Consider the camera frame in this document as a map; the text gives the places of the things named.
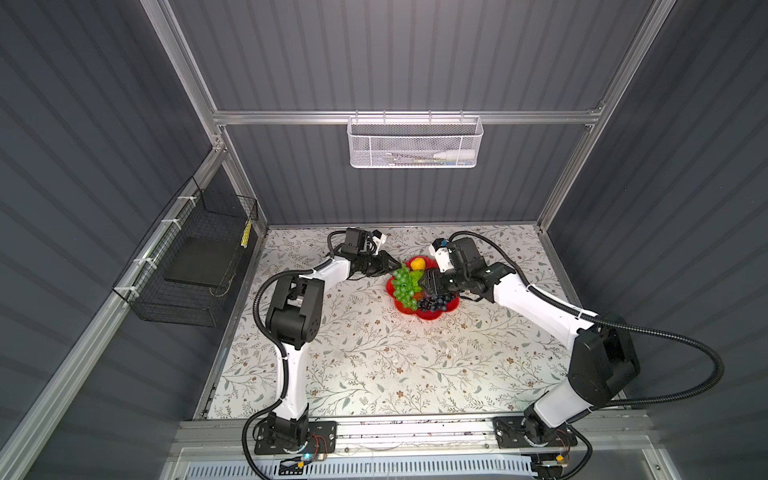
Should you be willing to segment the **yellow fake lemon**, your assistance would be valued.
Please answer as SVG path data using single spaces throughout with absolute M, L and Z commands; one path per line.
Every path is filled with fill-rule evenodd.
M 410 268 L 413 271 L 424 271 L 426 269 L 426 260 L 423 257 L 415 257 L 410 262 Z

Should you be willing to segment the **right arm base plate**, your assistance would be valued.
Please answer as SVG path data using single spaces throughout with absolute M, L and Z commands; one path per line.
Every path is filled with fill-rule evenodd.
M 520 415 L 496 416 L 491 422 L 500 448 L 564 447 L 569 449 L 579 443 L 576 435 L 565 424 L 559 428 L 548 427 L 533 417 Z

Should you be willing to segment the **green fake grapes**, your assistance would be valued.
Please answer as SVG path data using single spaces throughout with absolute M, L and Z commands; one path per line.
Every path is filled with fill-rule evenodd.
M 417 310 L 422 287 L 419 282 L 424 275 L 423 270 L 411 270 L 403 266 L 393 274 L 392 285 L 394 298 L 405 308 Z

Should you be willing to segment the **dark purple fake grapes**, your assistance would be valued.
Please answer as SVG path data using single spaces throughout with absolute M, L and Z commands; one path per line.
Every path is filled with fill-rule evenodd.
M 443 293 L 427 295 L 425 294 L 418 302 L 418 309 L 424 312 L 443 312 L 449 311 L 452 304 L 458 296 L 455 293 Z

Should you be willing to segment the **white marker pen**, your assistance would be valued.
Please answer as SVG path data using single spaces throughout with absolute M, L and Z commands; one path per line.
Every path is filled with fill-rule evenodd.
M 432 155 L 433 161 L 441 162 L 469 162 L 472 163 L 476 160 L 477 153 L 474 149 L 469 150 L 446 150 L 442 152 L 436 152 Z

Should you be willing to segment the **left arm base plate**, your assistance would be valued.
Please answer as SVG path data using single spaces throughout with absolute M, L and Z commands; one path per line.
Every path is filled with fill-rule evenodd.
M 294 441 L 279 437 L 266 421 L 262 421 L 253 428 L 251 436 L 255 441 L 253 452 L 257 455 L 330 454 L 336 449 L 338 423 L 310 421 L 306 438 Z

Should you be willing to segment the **aluminium front rail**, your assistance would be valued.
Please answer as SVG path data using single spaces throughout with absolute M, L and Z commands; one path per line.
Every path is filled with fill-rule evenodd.
M 522 437 L 518 413 L 425 414 L 335 417 L 336 429 L 318 440 L 311 451 L 336 456 L 364 454 L 428 454 L 494 452 L 501 445 L 513 451 L 531 449 Z M 241 459 L 242 419 L 186 421 L 180 424 L 169 458 Z M 658 434 L 643 410 L 608 409 L 577 421 L 574 429 L 597 450 L 647 449 Z

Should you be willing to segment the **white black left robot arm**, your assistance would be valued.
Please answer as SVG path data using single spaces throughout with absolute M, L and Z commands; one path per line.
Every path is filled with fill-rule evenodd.
M 306 367 L 309 344 L 322 323 L 323 299 L 327 290 L 359 273 L 379 277 L 398 270 L 401 262 L 385 251 L 376 254 L 328 255 L 309 269 L 286 270 L 270 277 L 264 289 L 275 289 L 261 323 L 262 332 L 275 345 L 279 359 L 277 406 L 266 424 L 275 437 L 290 447 L 306 443 L 309 436 L 309 404 L 306 397 Z

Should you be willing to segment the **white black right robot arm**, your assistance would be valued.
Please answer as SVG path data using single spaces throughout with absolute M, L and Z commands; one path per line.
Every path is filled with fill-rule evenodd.
M 520 429 L 533 446 L 545 446 L 565 424 L 610 401 L 640 373 L 626 324 L 599 316 L 539 289 L 503 263 L 467 275 L 457 269 L 428 269 L 419 281 L 427 296 L 472 293 L 512 310 L 567 348 L 570 364 L 564 380 L 524 410 Z

